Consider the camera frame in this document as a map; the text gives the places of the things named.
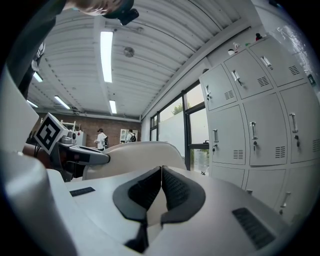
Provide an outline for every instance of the window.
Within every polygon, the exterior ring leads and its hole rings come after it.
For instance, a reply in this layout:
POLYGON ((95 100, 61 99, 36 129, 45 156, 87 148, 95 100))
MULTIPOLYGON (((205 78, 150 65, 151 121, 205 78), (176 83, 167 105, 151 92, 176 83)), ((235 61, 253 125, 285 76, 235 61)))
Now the window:
POLYGON ((185 125, 182 98, 160 112, 159 141, 175 146, 185 156, 185 125))
POLYGON ((198 84, 196 87, 186 93, 186 99, 188 102, 188 109, 204 102, 204 95, 202 93, 201 85, 198 84))
POLYGON ((209 174, 208 120, 199 81, 151 118, 150 141, 172 144, 184 157, 188 170, 209 174))
POLYGON ((191 149, 190 152, 190 171, 205 172, 209 174, 209 149, 191 149))
POLYGON ((156 142, 157 141, 157 129, 153 129, 151 131, 151 141, 156 142))
POLYGON ((191 144, 201 144, 209 140, 206 109, 190 114, 191 144))

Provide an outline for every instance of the smoke detector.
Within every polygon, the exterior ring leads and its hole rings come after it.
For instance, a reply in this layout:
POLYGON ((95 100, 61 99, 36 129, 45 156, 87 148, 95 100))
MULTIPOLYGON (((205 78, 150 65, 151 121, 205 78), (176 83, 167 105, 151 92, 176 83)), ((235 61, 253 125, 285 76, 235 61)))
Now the smoke detector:
POLYGON ((133 56, 135 56, 135 50, 131 47, 126 47, 124 48, 124 56, 126 56, 127 58, 132 58, 133 56))

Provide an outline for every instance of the brick wall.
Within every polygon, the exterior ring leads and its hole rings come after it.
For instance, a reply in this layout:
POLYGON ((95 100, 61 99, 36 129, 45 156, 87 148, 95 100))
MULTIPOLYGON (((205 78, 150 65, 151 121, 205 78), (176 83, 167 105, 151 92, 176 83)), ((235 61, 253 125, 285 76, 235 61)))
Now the brick wall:
MULTIPOLYGON (((41 118, 46 116, 45 113, 38 113, 39 120, 36 122, 32 131, 35 131, 39 125, 41 118)), ((127 122, 119 121, 113 119, 100 119, 100 118, 91 118, 83 117, 77 115, 63 115, 63 114, 54 114, 54 116, 59 120, 63 120, 66 123, 81 124, 81 131, 86 133, 86 146, 87 147, 96 147, 97 144, 94 141, 97 139, 99 128, 103 129, 103 133, 108 136, 109 147, 118 145, 120 142, 120 132, 121 129, 132 129, 138 131, 137 141, 141 141, 141 123, 139 122, 127 122)))

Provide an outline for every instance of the locker door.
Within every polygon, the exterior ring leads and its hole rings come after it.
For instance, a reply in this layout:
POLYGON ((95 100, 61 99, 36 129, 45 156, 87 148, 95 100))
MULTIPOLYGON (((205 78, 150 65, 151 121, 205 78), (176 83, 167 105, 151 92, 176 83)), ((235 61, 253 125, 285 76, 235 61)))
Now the locker door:
POLYGON ((278 87, 304 78, 296 59, 275 39, 268 38, 250 49, 269 70, 278 87))
POLYGON ((308 83, 280 92, 291 131, 291 162, 320 157, 320 107, 308 83))
POLYGON ((283 219, 292 224, 307 216, 316 202, 320 186, 319 165, 292 168, 285 190, 279 196, 275 210, 282 210, 283 219))
POLYGON ((209 114, 212 133, 212 161, 244 165, 246 160, 245 131, 240 107, 233 106, 209 114))
POLYGON ((287 163, 287 132, 277 95, 270 94, 245 102, 250 132, 250 165, 287 163))
POLYGON ((207 96, 209 110, 237 101, 234 89, 222 65, 206 72, 200 80, 207 96))
POLYGON ((241 188, 244 180, 245 170, 212 166, 211 177, 230 182, 241 188))
POLYGON ((273 88, 266 73, 247 50, 238 53, 224 63, 234 79, 241 99, 273 88))
POLYGON ((286 170, 249 170, 245 190, 274 208, 281 192, 286 170))

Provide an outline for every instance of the white locker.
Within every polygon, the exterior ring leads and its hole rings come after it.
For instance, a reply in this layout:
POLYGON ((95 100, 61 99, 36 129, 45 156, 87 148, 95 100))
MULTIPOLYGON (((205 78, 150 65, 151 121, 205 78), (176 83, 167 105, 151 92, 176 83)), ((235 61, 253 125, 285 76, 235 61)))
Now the white locker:
POLYGON ((221 64, 207 71, 200 78, 200 83, 203 86, 209 110, 237 101, 231 82, 221 64))
POLYGON ((284 114, 275 93, 244 104, 250 132, 250 165, 287 163, 287 132, 284 114))
POLYGON ((242 99, 273 88, 266 73, 247 50, 239 52, 224 63, 242 99))
POLYGON ((302 84, 280 92, 291 132, 291 162, 320 157, 320 107, 314 90, 302 84))
POLYGON ((296 59, 275 39, 258 42, 250 50, 266 66, 278 87, 304 78, 296 59))
POLYGON ((316 202, 320 187, 319 165, 292 168, 275 210, 292 224, 308 215, 316 202))
POLYGON ((212 134, 212 161, 244 165, 246 161, 245 131, 238 105, 209 113, 212 134))
POLYGON ((244 181, 245 170, 244 169, 235 169, 235 168, 226 168, 220 166, 212 166, 211 177, 220 179, 226 182, 230 182, 242 187, 244 181))
POLYGON ((270 208, 274 208, 284 183, 285 173, 285 169, 250 169, 245 190, 270 208))

